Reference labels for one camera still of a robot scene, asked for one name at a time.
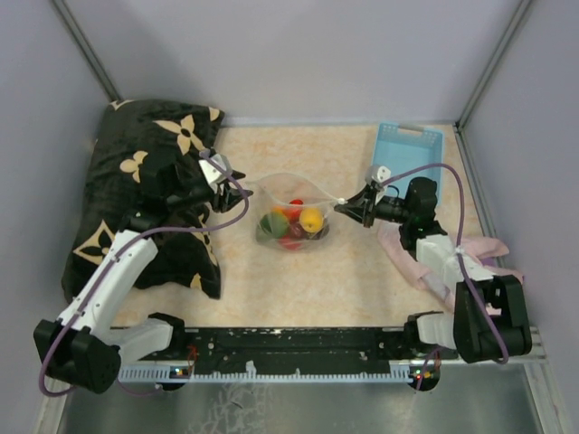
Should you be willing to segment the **dark brown toy fruit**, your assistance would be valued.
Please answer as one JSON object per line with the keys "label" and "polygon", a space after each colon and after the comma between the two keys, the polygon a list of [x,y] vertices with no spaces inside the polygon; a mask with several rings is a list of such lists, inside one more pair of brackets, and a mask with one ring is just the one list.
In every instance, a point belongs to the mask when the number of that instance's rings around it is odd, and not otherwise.
{"label": "dark brown toy fruit", "polygon": [[302,240],[307,238],[307,233],[299,224],[299,222],[292,222],[289,225],[287,236],[294,240]]}

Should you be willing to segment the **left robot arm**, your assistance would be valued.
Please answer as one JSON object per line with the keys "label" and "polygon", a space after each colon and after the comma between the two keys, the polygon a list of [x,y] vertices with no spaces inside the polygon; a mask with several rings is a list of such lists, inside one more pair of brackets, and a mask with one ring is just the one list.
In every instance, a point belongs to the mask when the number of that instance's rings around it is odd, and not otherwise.
{"label": "left robot arm", "polygon": [[101,394],[117,382],[122,366],[161,352],[176,359],[186,352],[188,337],[182,319],[154,313],[141,324],[111,327],[121,304],[146,266],[158,254],[153,240],[159,233],[202,235],[202,227],[167,226],[172,212],[210,204],[228,212],[237,203],[248,205],[251,192],[221,154],[204,151],[195,175],[179,174],[172,156],[147,158],[137,207],[125,214],[109,252],[80,294],[53,321],[42,320],[33,340],[42,366],[38,387],[57,398],[82,388]]}

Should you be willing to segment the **small dark toy fruit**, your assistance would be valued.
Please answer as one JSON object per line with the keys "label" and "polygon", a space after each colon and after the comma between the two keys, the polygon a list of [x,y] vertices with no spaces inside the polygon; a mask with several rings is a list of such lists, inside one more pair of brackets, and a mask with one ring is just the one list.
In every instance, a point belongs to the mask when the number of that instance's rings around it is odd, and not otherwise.
{"label": "small dark toy fruit", "polygon": [[316,232],[315,234],[312,235],[311,239],[313,241],[319,241],[319,240],[323,240],[327,234],[329,232],[329,226],[326,225],[325,227],[323,227],[320,231]]}

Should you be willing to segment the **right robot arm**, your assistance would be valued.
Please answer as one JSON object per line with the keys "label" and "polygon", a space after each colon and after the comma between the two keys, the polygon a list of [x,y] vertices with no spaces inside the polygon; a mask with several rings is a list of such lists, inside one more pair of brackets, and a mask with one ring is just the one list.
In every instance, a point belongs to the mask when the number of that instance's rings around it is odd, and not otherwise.
{"label": "right robot arm", "polygon": [[529,354],[532,337],[516,273],[493,269],[483,256],[507,252],[501,241],[478,238],[465,245],[436,217],[438,185],[415,177],[403,198],[384,194],[376,181],[335,206],[335,211],[365,227],[382,221],[378,240],[388,258],[416,288],[434,293],[444,312],[419,314],[404,335],[405,350],[425,357],[436,345],[455,350],[467,363]]}

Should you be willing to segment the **clear dotted zip bag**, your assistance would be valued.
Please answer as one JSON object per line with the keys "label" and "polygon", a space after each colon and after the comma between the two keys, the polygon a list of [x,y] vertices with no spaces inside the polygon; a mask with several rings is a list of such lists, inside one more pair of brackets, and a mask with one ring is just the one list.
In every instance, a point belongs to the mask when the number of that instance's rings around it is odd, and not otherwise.
{"label": "clear dotted zip bag", "polygon": [[288,252],[316,250],[329,242],[335,207],[346,202],[307,177],[275,173],[250,181],[255,240]]}

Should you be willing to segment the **green orange toy mango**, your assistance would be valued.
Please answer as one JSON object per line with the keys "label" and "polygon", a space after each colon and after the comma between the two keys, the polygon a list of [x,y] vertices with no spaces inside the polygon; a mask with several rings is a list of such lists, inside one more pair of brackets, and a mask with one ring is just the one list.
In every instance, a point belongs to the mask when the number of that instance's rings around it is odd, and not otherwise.
{"label": "green orange toy mango", "polygon": [[292,208],[292,207],[275,206],[271,210],[273,212],[277,212],[277,213],[284,215],[290,221],[297,220],[299,218],[300,213],[301,213],[300,208]]}

